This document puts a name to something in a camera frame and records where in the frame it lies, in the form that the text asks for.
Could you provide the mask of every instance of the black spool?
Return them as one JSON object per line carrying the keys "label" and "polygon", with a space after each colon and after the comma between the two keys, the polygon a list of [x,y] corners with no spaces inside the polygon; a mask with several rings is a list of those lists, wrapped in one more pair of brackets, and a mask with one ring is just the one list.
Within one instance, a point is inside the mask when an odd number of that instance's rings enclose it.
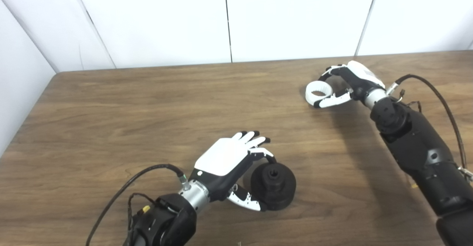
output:
{"label": "black spool", "polygon": [[281,210],[294,199],[296,177],[285,165],[264,163],[251,175],[251,190],[255,198],[268,206],[268,210]]}

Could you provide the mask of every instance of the wooden table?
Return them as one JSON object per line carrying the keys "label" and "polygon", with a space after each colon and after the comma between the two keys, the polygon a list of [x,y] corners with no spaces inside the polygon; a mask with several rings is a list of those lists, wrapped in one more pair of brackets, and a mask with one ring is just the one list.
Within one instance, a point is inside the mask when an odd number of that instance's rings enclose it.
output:
{"label": "wooden table", "polygon": [[[265,213],[212,203],[188,245],[442,245],[434,214],[383,145],[369,110],[359,102],[316,110],[304,100],[307,83],[350,59],[57,74],[0,159],[0,245],[84,245],[131,175],[157,163],[189,174],[218,138],[240,130],[272,139],[267,149],[297,177],[294,202]],[[473,167],[473,51],[356,60],[387,85],[407,73],[432,81],[456,117]],[[459,162],[436,96],[416,80],[402,87],[405,101],[422,101]],[[145,175],[111,208],[93,245],[121,245],[131,192],[157,197],[179,188],[169,171]]]}

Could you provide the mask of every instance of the wire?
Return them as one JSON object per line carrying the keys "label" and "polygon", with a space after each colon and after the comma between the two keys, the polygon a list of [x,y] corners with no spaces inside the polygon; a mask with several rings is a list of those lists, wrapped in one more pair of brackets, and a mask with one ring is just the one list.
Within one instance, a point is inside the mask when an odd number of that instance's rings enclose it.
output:
{"label": "wire", "polygon": [[458,142],[458,148],[460,149],[460,158],[461,158],[461,161],[462,161],[462,167],[466,169],[467,168],[466,167],[466,154],[465,154],[465,148],[463,146],[462,136],[460,135],[460,130],[458,130],[458,125],[456,125],[455,118],[453,117],[452,111],[448,107],[445,99],[443,98],[443,96],[439,93],[439,91],[429,81],[422,78],[421,76],[417,76],[417,75],[414,75],[414,74],[407,74],[407,75],[404,75],[404,76],[400,77],[399,79],[397,79],[395,81],[395,83],[400,85],[403,81],[405,81],[409,78],[416,78],[416,79],[422,81],[423,83],[425,83],[428,87],[430,87],[432,89],[432,91],[435,93],[435,95],[442,102],[442,105],[445,108],[446,114],[448,115],[448,118],[450,119],[450,122],[452,123],[453,130],[455,131],[456,140]]}
{"label": "wire", "polygon": [[133,241],[133,226],[135,226],[135,223],[133,223],[132,226],[132,199],[135,196],[142,196],[145,199],[147,199],[151,204],[156,205],[156,202],[151,199],[149,196],[146,194],[142,194],[140,192],[134,192],[132,195],[128,197],[128,226],[127,226],[127,238],[126,238],[126,245],[130,245],[131,241]]}
{"label": "wire", "polygon": [[93,225],[92,227],[92,230],[90,231],[90,234],[87,238],[87,241],[86,241],[86,246],[89,246],[90,245],[90,241],[92,240],[92,237],[93,237],[93,234],[95,233],[95,231],[97,230],[100,222],[102,221],[103,217],[105,216],[105,214],[107,213],[108,209],[110,209],[110,207],[112,206],[113,202],[115,202],[115,200],[118,198],[118,196],[120,196],[120,194],[122,194],[137,178],[141,177],[143,174],[151,171],[151,170],[155,170],[155,169],[158,169],[158,168],[167,168],[167,169],[170,169],[172,171],[174,171],[177,175],[177,177],[182,177],[184,175],[184,172],[182,172],[181,169],[179,169],[178,167],[176,167],[175,165],[171,165],[171,164],[159,164],[159,165],[152,165],[150,167],[147,167],[143,170],[141,170],[140,172],[138,172],[136,175],[134,175],[132,178],[130,178],[126,183],[125,185],[123,185],[123,187],[118,190],[118,192],[110,199],[110,201],[108,202],[108,204],[105,206],[105,208],[103,209],[103,211],[101,212],[101,214],[98,216],[98,219],[97,221],[95,222],[95,224]]}
{"label": "wire", "polygon": [[411,107],[411,105],[415,104],[415,103],[417,104],[417,109],[419,110],[419,113],[422,113],[422,106],[421,106],[420,101],[412,101],[409,104],[407,104],[406,106]]}

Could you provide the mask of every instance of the white ring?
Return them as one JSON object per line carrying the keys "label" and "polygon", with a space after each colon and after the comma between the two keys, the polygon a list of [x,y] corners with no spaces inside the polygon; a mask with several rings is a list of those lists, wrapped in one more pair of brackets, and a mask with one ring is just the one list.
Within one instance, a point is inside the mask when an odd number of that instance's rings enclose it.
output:
{"label": "white ring", "polygon": [[[324,96],[316,96],[312,92],[321,92],[324,93]],[[327,98],[333,94],[333,89],[330,84],[323,81],[314,81],[307,85],[306,87],[306,101],[311,106],[314,105],[317,101],[320,101],[324,98]]]}

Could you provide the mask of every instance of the white wall panel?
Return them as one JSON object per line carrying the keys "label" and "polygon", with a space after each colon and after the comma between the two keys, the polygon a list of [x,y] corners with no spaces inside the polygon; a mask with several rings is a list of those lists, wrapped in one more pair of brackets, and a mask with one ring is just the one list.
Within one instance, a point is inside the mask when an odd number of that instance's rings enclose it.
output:
{"label": "white wall panel", "polygon": [[225,0],[83,0],[118,68],[230,62]]}
{"label": "white wall panel", "polygon": [[0,156],[54,71],[0,1]]}
{"label": "white wall panel", "polygon": [[227,0],[233,61],[351,56],[372,0]]}
{"label": "white wall panel", "polygon": [[376,0],[358,54],[467,49],[473,0]]}
{"label": "white wall panel", "polygon": [[58,71],[114,65],[80,0],[4,0]]}

